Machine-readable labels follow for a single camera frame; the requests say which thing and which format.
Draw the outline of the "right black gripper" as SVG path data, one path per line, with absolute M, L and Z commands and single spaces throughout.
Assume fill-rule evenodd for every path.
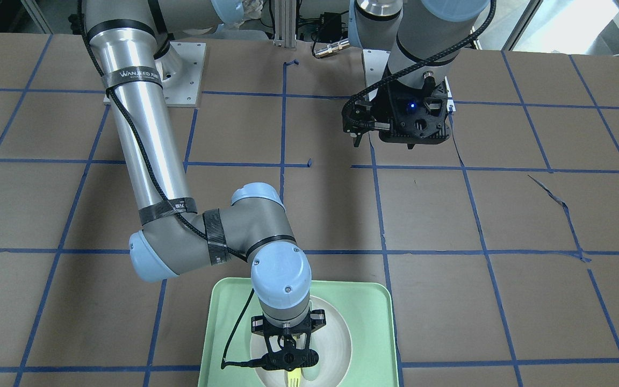
M 282 323 L 276 326 L 265 316 L 253 316 L 250 330 L 263 337 L 266 355 L 317 355 L 311 348 L 312 333 L 326 325 L 323 309 L 305 313 L 296 324 Z

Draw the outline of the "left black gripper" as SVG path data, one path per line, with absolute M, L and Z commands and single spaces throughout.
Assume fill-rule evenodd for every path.
M 349 102 L 342 108 L 342 130 L 359 147 L 364 134 L 376 131 L 375 122 L 388 124 L 379 130 L 381 141 L 405 143 L 408 150 L 417 144 L 437 145 L 450 138 L 445 122 L 449 115 L 447 83 L 434 84 L 425 78 L 421 88 L 410 88 L 398 81 L 381 86 L 372 102 Z

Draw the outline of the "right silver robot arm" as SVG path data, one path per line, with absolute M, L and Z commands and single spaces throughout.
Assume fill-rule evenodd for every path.
M 312 367 L 319 355 L 311 335 L 324 327 L 323 310 L 310 304 L 311 267 L 297 247 L 278 192 L 250 183 L 234 192 L 231 205 L 198 213 L 177 153 L 157 59 L 169 54 L 169 30 L 231 24 L 243 18 L 239 1 L 79 1 L 81 36 L 119 130 L 142 229 L 128 241 L 141 279 L 158 282 L 190 270 L 241 258 L 251 267 L 251 286 L 262 316 L 251 332 L 262 335 L 267 353 L 238 367 Z

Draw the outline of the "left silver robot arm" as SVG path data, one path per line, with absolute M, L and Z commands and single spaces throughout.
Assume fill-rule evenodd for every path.
M 352 1 L 349 42 L 386 51 L 381 77 L 342 107 L 342 130 L 354 147 L 381 141 L 437 145 L 450 138 L 445 77 L 459 52 L 489 27 L 496 1 Z

